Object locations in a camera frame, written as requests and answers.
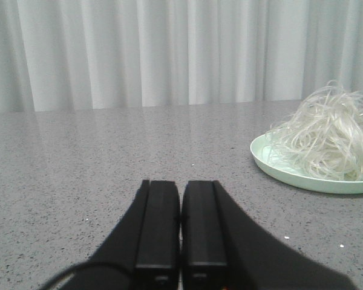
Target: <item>curtain fold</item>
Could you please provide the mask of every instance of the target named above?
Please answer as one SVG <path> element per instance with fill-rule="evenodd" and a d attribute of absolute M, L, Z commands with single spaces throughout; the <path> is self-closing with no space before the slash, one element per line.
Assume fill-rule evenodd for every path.
<path fill-rule="evenodd" d="M 2 0 L 0 112 L 363 91 L 363 0 Z"/>

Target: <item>granite surface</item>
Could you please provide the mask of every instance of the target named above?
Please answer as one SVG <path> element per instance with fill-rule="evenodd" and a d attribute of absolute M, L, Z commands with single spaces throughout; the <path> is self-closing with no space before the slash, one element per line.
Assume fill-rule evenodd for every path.
<path fill-rule="evenodd" d="M 142 179 L 218 179 L 294 250 L 363 289 L 363 195 L 285 185 L 250 142 L 298 101 L 0 114 L 0 290 L 37 289 L 84 261 Z"/>

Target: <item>wire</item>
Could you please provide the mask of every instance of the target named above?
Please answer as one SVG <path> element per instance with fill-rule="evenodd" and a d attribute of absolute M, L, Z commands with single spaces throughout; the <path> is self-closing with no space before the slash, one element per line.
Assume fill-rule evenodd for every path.
<path fill-rule="evenodd" d="M 98 267 L 110 268 L 110 269 L 120 272 L 121 274 L 127 276 L 128 278 L 132 278 L 132 273 L 130 273 L 129 270 L 127 270 L 124 266 L 121 266 L 116 263 L 82 262 L 82 263 L 73 265 L 73 266 L 67 268 L 66 270 L 63 270 L 62 272 L 58 273 L 53 278 L 49 279 L 49 281 L 46 282 L 46 284 L 44 286 L 39 288 L 39 290 L 49 290 L 49 289 L 51 289 L 51 287 L 55 286 L 57 283 L 59 283 L 60 281 L 62 281 L 64 278 L 66 278 L 67 276 L 69 276 L 71 274 L 75 274 L 77 272 L 80 272 L 80 271 L 83 271 L 86 269 L 98 268 Z"/>

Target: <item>noodle pile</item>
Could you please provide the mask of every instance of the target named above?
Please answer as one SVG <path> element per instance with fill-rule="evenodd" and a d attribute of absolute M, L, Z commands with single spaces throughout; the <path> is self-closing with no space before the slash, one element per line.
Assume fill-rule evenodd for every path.
<path fill-rule="evenodd" d="M 311 177 L 363 181 L 363 95 L 321 88 L 266 133 L 271 155 Z"/>

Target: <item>plate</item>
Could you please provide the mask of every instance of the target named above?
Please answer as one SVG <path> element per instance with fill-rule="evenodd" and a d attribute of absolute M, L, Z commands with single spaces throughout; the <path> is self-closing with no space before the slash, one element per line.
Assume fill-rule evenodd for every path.
<path fill-rule="evenodd" d="M 363 181 L 335 181 L 313 178 L 304 172 L 300 172 L 289 165 L 272 162 L 268 163 L 270 153 L 269 142 L 265 135 L 259 136 L 250 144 L 257 166 L 271 177 L 301 189 L 313 190 L 315 192 L 357 194 L 363 193 Z M 279 158 L 270 156 L 270 160 Z"/>

